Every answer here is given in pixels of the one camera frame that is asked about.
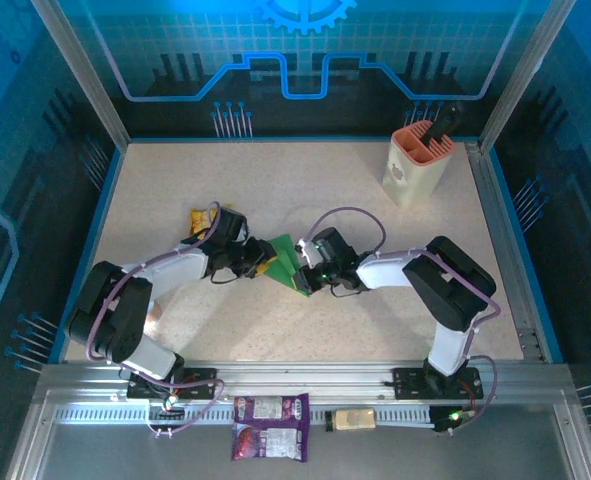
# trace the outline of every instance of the beige tabletop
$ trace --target beige tabletop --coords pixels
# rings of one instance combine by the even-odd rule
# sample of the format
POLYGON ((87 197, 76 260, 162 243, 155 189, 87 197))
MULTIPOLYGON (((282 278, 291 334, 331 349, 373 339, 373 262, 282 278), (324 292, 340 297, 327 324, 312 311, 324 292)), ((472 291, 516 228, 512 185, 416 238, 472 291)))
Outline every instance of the beige tabletop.
MULTIPOLYGON (((132 144, 95 261, 139 262, 174 247, 187 236, 190 209, 214 199, 246 215, 251 233, 264 239, 289 233, 297 240, 327 210, 359 206, 386 226, 383 252, 445 235, 486 269, 503 311, 484 325, 472 351, 522 359, 463 145, 431 198, 408 211, 380 186, 387 151, 387 142, 132 144)), ((358 213, 337 214, 323 225, 336 226, 357 252, 379 240, 377 226, 358 213)), ((164 313, 148 333, 187 359, 419 360, 435 329, 410 288, 343 299, 324 290, 306 298, 266 277, 223 286, 201 280, 160 303, 164 313)), ((67 359, 82 357, 71 343, 67 359)))

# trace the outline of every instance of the black bracket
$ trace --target black bracket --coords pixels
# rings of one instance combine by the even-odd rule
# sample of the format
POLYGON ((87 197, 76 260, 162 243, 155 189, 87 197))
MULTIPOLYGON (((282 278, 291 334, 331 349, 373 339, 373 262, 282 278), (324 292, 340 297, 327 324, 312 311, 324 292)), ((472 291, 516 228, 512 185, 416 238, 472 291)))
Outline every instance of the black bracket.
POLYGON ((437 392, 426 379, 423 368, 394 368, 393 381, 386 385, 395 390, 395 400, 468 400, 470 393, 476 400, 484 398, 482 381, 476 368, 466 367, 457 372, 457 378, 449 382, 442 392, 437 392))
MULTIPOLYGON (((217 377, 216 368, 184 368, 181 383, 197 382, 217 377)), ((128 382, 126 398, 131 399, 158 399, 163 400, 163 387, 153 387, 142 377, 131 374, 128 382)), ((179 391, 178 397, 181 400, 212 400, 215 396, 215 385, 201 385, 199 387, 187 388, 179 391)))

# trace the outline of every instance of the label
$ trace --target label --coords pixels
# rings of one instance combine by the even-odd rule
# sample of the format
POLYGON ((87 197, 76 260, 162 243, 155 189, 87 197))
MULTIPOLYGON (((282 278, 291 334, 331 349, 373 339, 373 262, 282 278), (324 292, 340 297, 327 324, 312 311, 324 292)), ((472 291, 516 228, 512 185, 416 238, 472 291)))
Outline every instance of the label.
POLYGON ((253 418, 258 420, 281 420, 282 397, 257 397, 253 410, 253 418))
POLYGON ((295 460, 302 458, 300 448, 297 448, 297 429, 269 428, 266 430, 266 456, 288 457, 295 460))

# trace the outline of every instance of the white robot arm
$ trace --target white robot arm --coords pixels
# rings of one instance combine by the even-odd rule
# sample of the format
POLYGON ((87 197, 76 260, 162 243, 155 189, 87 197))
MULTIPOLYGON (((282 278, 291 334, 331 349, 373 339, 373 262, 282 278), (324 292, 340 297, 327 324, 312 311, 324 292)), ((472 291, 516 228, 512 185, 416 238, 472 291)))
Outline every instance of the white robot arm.
POLYGON ((199 241, 199 234, 143 268, 140 264, 117 266, 109 262, 95 265, 68 319, 68 336, 85 345, 90 343, 95 358, 122 364, 155 380, 172 378, 183 368, 184 359, 144 334, 146 315, 154 300, 187 282, 209 275, 212 281, 215 272, 223 268, 229 268, 237 278, 254 278, 277 257, 270 243, 248 235, 243 215, 226 208, 219 209, 218 215, 208 241, 195 245, 198 248, 189 246, 199 241), (111 297, 125 277, 119 293, 111 297), (109 298, 112 301, 101 316, 109 298))
POLYGON ((426 360, 431 373, 448 379, 466 363, 474 320, 487 307, 478 293, 490 297, 496 285, 448 238, 437 237, 425 249, 357 255, 335 228, 327 228, 309 241, 300 240, 298 247, 308 263, 294 276, 298 288, 309 294, 325 285, 357 293, 414 288, 437 321, 426 360))

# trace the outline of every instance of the snack bag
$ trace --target snack bag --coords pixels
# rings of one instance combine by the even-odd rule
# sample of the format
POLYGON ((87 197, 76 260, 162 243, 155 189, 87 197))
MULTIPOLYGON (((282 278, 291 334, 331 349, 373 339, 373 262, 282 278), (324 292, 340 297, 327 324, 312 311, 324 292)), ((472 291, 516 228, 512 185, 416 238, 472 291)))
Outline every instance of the snack bag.
POLYGON ((306 462, 310 420, 308 394, 237 397, 231 459, 285 457, 306 462))

